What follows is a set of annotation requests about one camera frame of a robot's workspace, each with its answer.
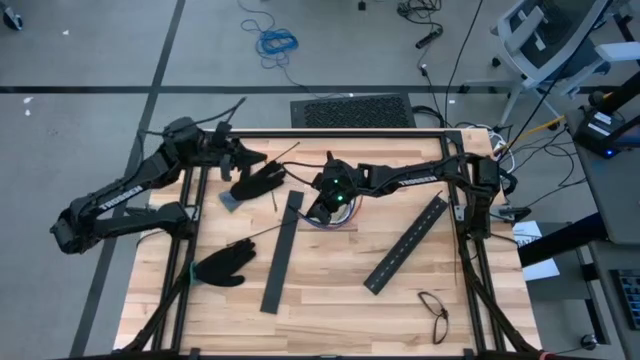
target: wooden tabletop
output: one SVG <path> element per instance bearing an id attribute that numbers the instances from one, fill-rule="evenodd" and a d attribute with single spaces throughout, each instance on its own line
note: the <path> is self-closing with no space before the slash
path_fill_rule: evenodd
<path id="1" fill-rule="evenodd" d="M 465 151 L 491 153 L 486 130 L 462 132 Z M 442 158 L 435 139 L 245 139 L 243 143 L 273 159 L 297 141 L 301 144 L 282 161 L 321 165 L 326 161 L 327 150 L 354 167 L 358 163 L 396 167 Z M 309 181 L 321 170 L 297 166 L 289 169 Z M 194 189 L 198 181 L 195 175 Z M 279 224 L 290 190 L 305 193 L 303 212 L 317 196 L 317 191 L 287 177 L 274 192 L 277 212 L 267 194 L 245 202 L 231 214 L 218 199 L 218 194 L 231 185 L 221 181 L 218 169 L 210 171 L 196 261 L 233 241 Z M 177 201 L 180 189 L 178 181 L 154 191 L 150 202 L 159 206 Z M 440 196 L 446 199 L 445 183 L 403 188 L 377 199 L 364 198 L 355 218 L 336 231 L 321 231 L 300 221 L 277 315 L 261 313 L 260 304 L 278 230 L 253 238 L 257 256 L 239 271 L 247 279 L 243 285 L 192 286 L 182 352 L 199 347 L 203 354 L 460 355 L 464 348 L 475 348 L 450 212 L 440 217 L 378 296 L 362 285 L 441 191 Z M 495 203 L 502 201 L 500 196 Z M 492 232 L 513 236 L 509 225 L 498 222 L 492 223 Z M 498 304 L 523 336 L 539 347 L 516 246 L 498 238 L 490 238 L 485 244 Z M 169 245 L 170 237 L 158 234 L 146 238 L 138 247 L 114 348 L 130 342 L 157 306 Z M 469 246 L 470 253 L 475 254 L 473 245 Z M 438 296 L 449 312 L 451 328 L 440 345 L 432 343 L 435 317 L 417 296 L 422 290 Z M 482 305 L 481 310 L 491 348 L 490 325 Z M 169 343 L 174 316 L 174 312 L 168 315 L 165 344 Z"/>

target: floor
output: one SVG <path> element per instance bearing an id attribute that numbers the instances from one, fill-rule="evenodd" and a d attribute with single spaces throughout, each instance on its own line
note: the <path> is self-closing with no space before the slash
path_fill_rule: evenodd
<path id="1" fill-rule="evenodd" d="M 354 95 L 409 92 L 413 105 L 434 106 L 431 93 L 423 87 L 425 79 L 416 70 L 421 52 L 413 47 L 427 30 L 397 16 L 396 1 L 368 1 L 366 12 L 357 11 L 356 0 L 243 2 L 268 10 L 278 27 L 297 36 L 300 47 L 288 67 L 295 81 L 312 85 L 312 90 Z M 453 60 L 477 2 L 443 3 L 433 19 L 445 26 L 444 34 L 423 60 L 441 108 Z M 504 69 L 489 66 L 497 44 L 488 29 L 512 3 L 484 1 L 452 89 L 464 79 L 507 77 Z M 65 357 L 81 321 L 102 244 L 82 256 L 64 255 L 48 229 L 70 200 L 122 176 L 127 164 L 135 163 L 135 152 L 131 155 L 135 130 L 161 129 L 185 115 L 210 116 L 243 94 L 249 99 L 234 118 L 235 127 L 287 128 L 289 102 L 311 96 L 292 86 L 282 71 L 260 66 L 255 35 L 240 28 L 248 16 L 235 0 L 24 0 L 14 6 L 24 18 L 24 31 L 0 27 L 4 127 L 0 187 L 5 189 L 0 193 L 5 234 L 0 252 L 0 323 L 11 324 L 11 332 L 5 326 L 0 337 L 0 357 Z M 640 25 L 634 21 L 630 28 L 638 38 Z M 624 41 L 613 22 L 594 32 L 592 39 Z M 620 85 L 637 70 L 635 62 L 615 64 L 608 75 L 593 77 L 588 85 Z M 449 122 L 493 125 L 506 96 L 449 94 L 448 100 Z M 550 100 L 563 112 L 585 103 L 586 96 Z M 532 98 L 518 102 L 509 120 L 514 129 L 534 106 Z M 631 116 L 633 108 L 622 112 Z M 532 124 L 552 118 L 542 108 Z M 416 122 L 419 127 L 436 126 L 427 117 L 418 116 Z M 155 140 L 148 139 L 145 153 L 153 151 Z M 516 160 L 526 156 L 523 151 Z M 512 202 L 525 205 L 555 189 L 569 166 L 566 158 L 536 155 L 516 172 L 520 184 Z M 581 176 L 576 164 L 572 179 Z M 145 197 L 148 194 L 130 204 L 142 205 Z M 530 218 L 572 221 L 594 210 L 583 184 L 540 201 Z M 123 237 L 113 248 L 86 354 L 111 350 L 134 258 L 133 239 Z M 89 297 L 99 290 L 92 288 Z M 580 306 L 534 302 L 534 311 L 548 350 L 575 348 L 577 339 L 592 332 Z M 622 358 L 616 344 L 573 354 Z"/>

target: paper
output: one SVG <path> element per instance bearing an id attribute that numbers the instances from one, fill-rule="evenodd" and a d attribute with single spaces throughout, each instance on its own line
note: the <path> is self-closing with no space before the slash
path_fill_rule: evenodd
<path id="1" fill-rule="evenodd" d="M 514 239 L 518 243 L 518 247 L 527 245 L 542 237 L 538 224 L 535 221 L 525 221 L 517 223 L 513 227 Z M 531 281 L 544 279 L 552 276 L 560 275 L 556 262 L 553 259 L 547 259 L 537 264 L 529 265 L 522 269 L 524 280 Z"/>

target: black floor mat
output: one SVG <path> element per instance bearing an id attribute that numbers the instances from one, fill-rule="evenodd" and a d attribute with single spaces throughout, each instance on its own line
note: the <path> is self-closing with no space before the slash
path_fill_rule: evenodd
<path id="1" fill-rule="evenodd" d="M 293 128 L 415 128 L 407 94 L 291 102 Z"/>

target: office chair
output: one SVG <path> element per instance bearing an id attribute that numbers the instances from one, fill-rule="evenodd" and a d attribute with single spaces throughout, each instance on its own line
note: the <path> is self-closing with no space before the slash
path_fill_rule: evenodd
<path id="1" fill-rule="evenodd" d="M 0 12 L 2 13 L 2 22 L 12 30 L 22 30 L 22 18 L 16 14 L 11 7 L 0 1 Z"/>
<path id="2" fill-rule="evenodd" d="M 607 3 L 608 0 L 519 1 L 491 29 L 501 44 L 492 66 L 506 65 L 512 79 L 468 80 L 459 92 L 465 93 L 471 86 L 509 88 L 509 99 L 499 123 L 504 125 L 520 95 L 531 92 L 541 98 L 542 90 L 546 91 L 556 77 L 560 79 L 550 94 L 573 98 L 589 75 L 606 74 L 611 62 L 640 58 L 638 43 L 596 47 L 587 39 L 580 46 Z M 574 51 L 577 52 L 571 63 L 560 73 Z M 560 116 L 546 100 L 544 104 L 556 117 Z"/>

